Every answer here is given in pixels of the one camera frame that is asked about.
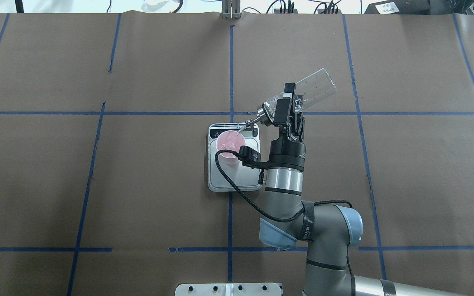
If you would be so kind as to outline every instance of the blue joint cap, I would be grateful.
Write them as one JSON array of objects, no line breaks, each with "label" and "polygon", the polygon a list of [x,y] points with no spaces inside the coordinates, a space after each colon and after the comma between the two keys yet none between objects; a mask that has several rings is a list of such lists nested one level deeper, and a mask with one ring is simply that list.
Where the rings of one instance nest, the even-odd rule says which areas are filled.
[{"label": "blue joint cap", "polygon": [[259,239],[263,244],[271,247],[278,247],[279,249],[286,250],[295,247],[297,238],[290,236],[282,229],[276,227],[269,221],[260,218],[261,224],[259,226]]},{"label": "blue joint cap", "polygon": [[355,245],[358,245],[361,242],[361,236],[363,236],[363,220],[361,219],[361,215],[353,208],[345,208],[344,206],[338,205],[335,206],[337,206],[343,214],[346,226],[349,229],[349,246],[354,247]]}]

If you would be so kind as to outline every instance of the sticker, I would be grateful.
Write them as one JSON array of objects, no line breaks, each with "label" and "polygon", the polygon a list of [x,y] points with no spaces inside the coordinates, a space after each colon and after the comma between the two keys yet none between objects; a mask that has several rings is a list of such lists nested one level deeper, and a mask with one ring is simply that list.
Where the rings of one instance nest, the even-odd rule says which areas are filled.
[{"label": "sticker", "polygon": [[394,2],[388,2],[384,4],[378,4],[375,5],[376,9],[380,14],[389,14],[389,13],[395,13],[395,12],[400,12],[400,9],[396,6]]}]

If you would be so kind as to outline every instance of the kitchen scale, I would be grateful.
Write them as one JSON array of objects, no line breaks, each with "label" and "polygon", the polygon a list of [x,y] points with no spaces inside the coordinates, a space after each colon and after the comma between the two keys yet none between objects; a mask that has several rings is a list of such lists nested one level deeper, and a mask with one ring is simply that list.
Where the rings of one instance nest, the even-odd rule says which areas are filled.
[{"label": "kitchen scale", "polygon": [[[215,164],[215,154],[217,152],[216,141],[217,137],[225,131],[239,131],[245,123],[215,123],[209,126],[207,131],[207,157],[208,157],[208,187],[211,191],[224,192],[233,191],[235,189],[231,187],[228,181],[221,175]],[[259,143],[259,127],[257,124],[247,127],[242,133],[244,140],[246,140],[246,146],[252,149],[260,151]],[[219,159],[219,163],[222,170],[235,182],[235,184],[242,191],[255,191],[261,189],[259,184],[259,169],[252,169],[242,165],[242,162],[236,164],[227,164]]]}]

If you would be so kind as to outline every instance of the transparent plastic bottle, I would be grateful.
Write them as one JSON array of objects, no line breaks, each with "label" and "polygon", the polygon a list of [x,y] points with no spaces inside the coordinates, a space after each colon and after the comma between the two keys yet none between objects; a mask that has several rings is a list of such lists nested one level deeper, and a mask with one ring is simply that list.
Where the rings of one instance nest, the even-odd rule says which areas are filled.
[{"label": "transparent plastic bottle", "polygon": [[[336,93],[336,87],[327,70],[319,69],[308,77],[295,84],[295,93],[302,95],[302,99],[295,99],[294,111],[299,113],[315,103],[321,102],[327,97]],[[273,119],[277,100],[283,97],[280,93],[273,98],[265,101],[264,107],[269,118]]]}]

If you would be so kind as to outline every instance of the white mounting plate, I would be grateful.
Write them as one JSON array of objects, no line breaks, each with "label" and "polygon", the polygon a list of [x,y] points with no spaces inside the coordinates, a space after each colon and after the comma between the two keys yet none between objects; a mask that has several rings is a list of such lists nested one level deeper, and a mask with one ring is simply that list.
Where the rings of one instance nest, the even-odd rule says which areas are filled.
[{"label": "white mounting plate", "polygon": [[282,296],[282,285],[276,283],[181,284],[175,296]]},{"label": "white mounting plate", "polygon": [[[244,137],[244,139],[246,140],[246,146],[249,146],[252,149],[260,152],[258,134],[256,137],[247,136]],[[228,181],[218,171],[218,168],[215,164],[216,152],[216,139],[211,139],[211,137],[208,136],[208,187],[211,191],[214,192],[235,192],[235,189],[231,187]],[[230,177],[233,182],[235,182],[235,184],[242,191],[255,191],[261,189],[262,185],[258,183],[259,169],[252,169],[250,167],[243,166],[242,162],[232,165],[226,164],[223,161],[220,161],[219,163],[221,165],[222,170]]]}]

